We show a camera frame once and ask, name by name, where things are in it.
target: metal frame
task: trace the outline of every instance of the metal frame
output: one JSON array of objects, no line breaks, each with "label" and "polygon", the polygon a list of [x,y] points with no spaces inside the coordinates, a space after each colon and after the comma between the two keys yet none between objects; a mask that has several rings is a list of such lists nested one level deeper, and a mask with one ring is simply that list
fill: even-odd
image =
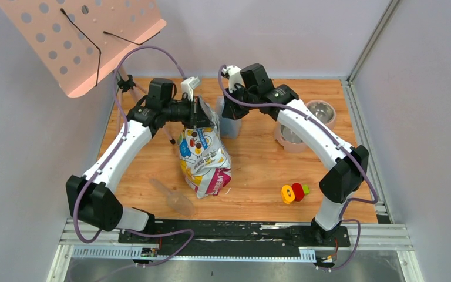
[{"label": "metal frame", "polygon": [[[386,189],[380,180],[380,168],[373,156],[375,150],[369,140],[366,123],[361,116],[359,101],[356,97],[353,81],[358,76],[362,65],[365,63],[372,48],[379,39],[380,34],[385,29],[391,19],[400,0],[390,0],[386,11],[383,13],[381,20],[377,24],[372,36],[370,37],[366,47],[363,49],[359,59],[357,60],[351,74],[347,78],[337,78],[341,81],[344,90],[345,100],[352,119],[352,125],[356,134],[358,143],[369,148],[371,157],[369,158],[369,178],[373,182],[378,192],[379,201],[375,205],[375,211],[378,216],[388,216],[393,222],[393,214],[389,213],[386,206]],[[61,236],[58,250],[53,261],[47,281],[63,281],[68,271],[68,265],[72,257],[96,257],[96,258],[117,258],[117,259],[134,259],[140,258],[140,250],[142,248],[157,247],[156,244],[120,244],[118,243],[119,232],[114,230],[111,232],[102,232],[95,242],[89,246],[80,242],[73,232],[72,220],[68,219],[63,234]],[[280,228],[282,226],[308,225],[308,223],[277,223],[276,225],[265,225],[263,228]],[[357,225],[344,224],[348,228],[348,234],[352,243],[351,247],[341,248],[350,250],[355,244]],[[92,236],[97,229],[85,223],[80,223],[80,229],[86,236]],[[315,251],[330,250],[329,247],[300,247],[299,257],[204,257],[204,256],[176,256],[175,260],[213,260],[213,261],[281,261],[281,262],[302,262],[309,263],[315,254]],[[407,282],[422,282],[423,277],[418,266],[418,261],[409,238],[405,225],[402,224],[362,224],[361,239],[358,250],[383,250],[396,251],[400,260],[402,273]],[[152,260],[163,259],[165,256],[152,258]]]},{"label": "metal frame", "polygon": [[354,68],[350,72],[350,75],[347,78],[347,81],[351,84],[357,75],[359,74],[359,71],[362,68],[362,65],[366,61],[367,57],[369,56],[372,48],[374,47],[374,44],[378,41],[379,36],[383,32],[383,30],[386,28],[386,25],[390,21],[391,17],[393,16],[393,13],[395,12],[395,9],[397,8],[398,4],[400,3],[400,0],[390,0],[388,3],[388,6],[385,9],[385,12],[381,16],[381,19],[379,20],[376,28],[372,32],[371,37],[369,38],[369,41],[367,42],[366,46],[362,50],[362,53],[357,60],[357,63],[355,63]]}]

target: red toy piece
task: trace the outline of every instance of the red toy piece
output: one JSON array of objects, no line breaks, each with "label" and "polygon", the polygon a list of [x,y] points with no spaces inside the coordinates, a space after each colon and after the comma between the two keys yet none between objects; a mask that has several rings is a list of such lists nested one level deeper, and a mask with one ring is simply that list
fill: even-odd
[{"label": "red toy piece", "polygon": [[294,183],[291,185],[293,192],[295,193],[295,201],[300,202],[305,197],[305,192],[300,183]]}]

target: stainless steel bowl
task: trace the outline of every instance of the stainless steel bowl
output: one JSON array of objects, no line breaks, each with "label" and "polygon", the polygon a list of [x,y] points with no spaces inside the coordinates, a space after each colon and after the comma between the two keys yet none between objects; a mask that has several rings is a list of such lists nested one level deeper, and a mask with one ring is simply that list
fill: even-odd
[{"label": "stainless steel bowl", "polygon": [[333,108],[325,102],[314,102],[308,105],[308,110],[322,123],[327,124],[334,119]]},{"label": "stainless steel bowl", "polygon": [[302,139],[298,137],[291,129],[287,128],[284,125],[281,125],[281,136],[284,138],[284,140],[293,143],[293,144],[300,144],[303,143]]}]

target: white wall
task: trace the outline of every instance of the white wall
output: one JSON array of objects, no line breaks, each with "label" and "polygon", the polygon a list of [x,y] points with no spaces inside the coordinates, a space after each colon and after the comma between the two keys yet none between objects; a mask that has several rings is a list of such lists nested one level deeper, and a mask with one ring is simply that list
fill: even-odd
[{"label": "white wall", "polygon": [[404,0],[355,86],[425,281],[451,281],[451,1]]},{"label": "white wall", "polygon": [[68,215],[65,182],[97,156],[108,79],[67,98],[0,10],[0,281],[44,281]]},{"label": "white wall", "polygon": [[[389,0],[157,0],[167,26],[149,40],[189,75],[262,63],[273,77],[349,75]],[[178,76],[157,51],[126,64],[141,76]]]}]

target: perforated pink panel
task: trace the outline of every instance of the perforated pink panel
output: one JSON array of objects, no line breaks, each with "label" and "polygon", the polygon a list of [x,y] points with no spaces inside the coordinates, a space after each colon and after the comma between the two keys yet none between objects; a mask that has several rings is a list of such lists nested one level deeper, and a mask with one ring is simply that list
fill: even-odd
[{"label": "perforated pink panel", "polygon": [[61,8],[101,49],[100,81],[137,47],[103,31],[141,43],[166,24],[152,0],[0,0],[0,6],[69,97],[95,86],[99,53]]}]

